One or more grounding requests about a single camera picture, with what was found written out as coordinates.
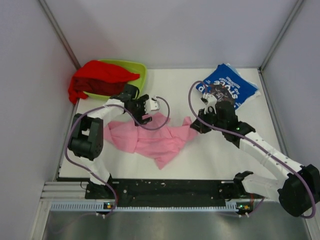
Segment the pink t-shirt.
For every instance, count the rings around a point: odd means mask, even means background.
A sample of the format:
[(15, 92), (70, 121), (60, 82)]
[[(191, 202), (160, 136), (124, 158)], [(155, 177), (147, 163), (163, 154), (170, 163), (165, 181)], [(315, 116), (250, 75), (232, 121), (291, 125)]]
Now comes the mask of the pink t-shirt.
[(190, 128), (191, 123), (191, 118), (187, 116), (181, 126), (165, 125), (151, 131), (135, 126), (133, 120), (111, 121), (103, 130), (103, 138), (120, 151), (154, 160), (161, 170), (198, 135), (196, 130)]

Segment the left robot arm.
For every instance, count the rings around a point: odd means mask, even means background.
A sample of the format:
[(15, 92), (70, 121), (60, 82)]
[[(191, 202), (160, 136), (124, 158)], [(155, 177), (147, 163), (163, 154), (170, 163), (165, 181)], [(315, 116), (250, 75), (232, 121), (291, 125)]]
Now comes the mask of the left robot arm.
[(90, 174), (90, 182), (97, 185), (96, 192), (102, 198), (109, 198), (114, 191), (108, 183), (111, 174), (100, 157), (104, 127), (124, 113), (130, 113), (140, 125), (145, 125), (152, 121), (147, 114), (160, 109), (155, 97), (148, 94), (137, 97), (139, 93), (136, 86), (126, 84), (123, 92), (111, 96), (101, 107), (73, 117), (67, 149), (80, 159), (80, 167)]

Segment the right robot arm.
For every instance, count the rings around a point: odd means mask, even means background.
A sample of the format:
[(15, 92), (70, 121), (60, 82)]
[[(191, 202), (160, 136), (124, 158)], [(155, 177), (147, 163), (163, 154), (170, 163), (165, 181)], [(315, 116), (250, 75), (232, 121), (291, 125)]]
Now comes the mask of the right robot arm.
[(208, 105), (194, 113), (196, 120), (191, 128), (201, 134), (215, 130), (239, 150), (257, 160), (274, 176), (262, 177), (252, 171), (235, 175), (233, 192), (239, 198), (250, 193), (280, 203), (293, 217), (312, 219), (320, 201), (320, 171), (312, 164), (307, 166), (292, 160), (268, 144), (246, 122), (240, 121), (228, 101)]

